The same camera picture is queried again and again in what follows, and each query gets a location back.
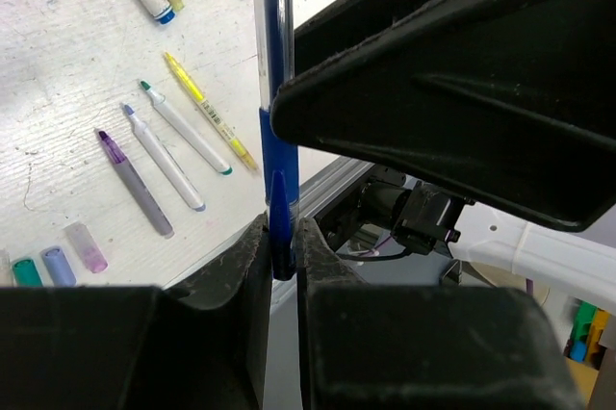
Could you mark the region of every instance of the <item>table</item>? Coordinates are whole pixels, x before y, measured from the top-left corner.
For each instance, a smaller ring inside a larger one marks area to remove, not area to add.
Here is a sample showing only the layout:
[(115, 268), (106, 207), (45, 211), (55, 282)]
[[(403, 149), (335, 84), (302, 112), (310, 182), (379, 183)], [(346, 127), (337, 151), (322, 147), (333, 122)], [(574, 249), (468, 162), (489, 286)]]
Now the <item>table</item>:
[[(334, 0), (295, 0), (298, 25)], [(261, 165), (259, 88), (252, 0), (184, 0), (168, 25), (139, 0), (1, 0), (0, 229), (12, 261), (61, 245), (79, 284), (166, 286), (211, 261), (264, 205), (263, 178), (250, 174), (167, 70), (168, 51), (190, 72)], [(234, 168), (217, 175), (151, 109), (138, 81), (167, 98)], [(130, 103), (205, 198), (191, 210), (133, 137), (120, 104)], [(105, 129), (139, 171), (171, 221), (160, 237), (123, 187), (98, 144)], [(300, 149), (305, 182), (336, 157)], [(86, 224), (110, 265), (89, 273), (63, 229)]]

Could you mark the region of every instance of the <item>purple marker cap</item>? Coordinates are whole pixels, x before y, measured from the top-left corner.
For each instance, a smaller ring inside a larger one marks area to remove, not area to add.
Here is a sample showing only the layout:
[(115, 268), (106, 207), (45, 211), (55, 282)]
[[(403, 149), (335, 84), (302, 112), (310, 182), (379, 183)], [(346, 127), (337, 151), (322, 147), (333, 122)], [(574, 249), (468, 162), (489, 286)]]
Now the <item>purple marker cap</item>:
[(98, 273), (107, 268), (108, 264), (103, 253), (98, 249), (98, 245), (85, 224), (74, 222), (67, 226), (64, 231), (82, 263), (90, 272)]
[(42, 262), (57, 287), (74, 287), (77, 284), (75, 274), (70, 268), (64, 252), (59, 246), (46, 249), (42, 253)]

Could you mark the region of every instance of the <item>gray marker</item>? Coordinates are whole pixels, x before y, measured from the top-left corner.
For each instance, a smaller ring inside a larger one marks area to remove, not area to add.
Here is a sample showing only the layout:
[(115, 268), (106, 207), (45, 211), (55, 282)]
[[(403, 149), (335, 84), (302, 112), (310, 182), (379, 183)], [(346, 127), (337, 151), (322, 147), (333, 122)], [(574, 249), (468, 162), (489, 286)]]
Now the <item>gray marker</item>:
[(105, 131), (98, 131), (105, 152), (114, 164), (115, 172), (120, 177), (126, 188), (139, 203), (143, 213), (150, 220), (156, 231), (166, 239), (173, 237), (173, 227), (167, 217), (152, 197), (140, 176), (137, 174), (126, 155), (119, 149), (117, 144)]

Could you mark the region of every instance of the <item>blue marker cap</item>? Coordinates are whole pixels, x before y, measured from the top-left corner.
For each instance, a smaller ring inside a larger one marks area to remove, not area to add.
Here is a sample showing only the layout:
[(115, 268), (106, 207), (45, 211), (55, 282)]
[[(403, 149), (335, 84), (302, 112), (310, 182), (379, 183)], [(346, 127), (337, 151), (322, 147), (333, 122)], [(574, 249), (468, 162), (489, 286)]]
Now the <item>blue marker cap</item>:
[(77, 284), (75, 274), (60, 247), (55, 246), (46, 249), (42, 253), (42, 262), (45, 263), (45, 267), (57, 287), (74, 287)]
[(159, 23), (165, 25), (166, 23), (169, 23), (171, 20), (173, 20), (173, 17), (175, 17), (175, 12), (173, 11), (173, 9), (169, 9), (169, 12), (159, 18), (158, 21)]

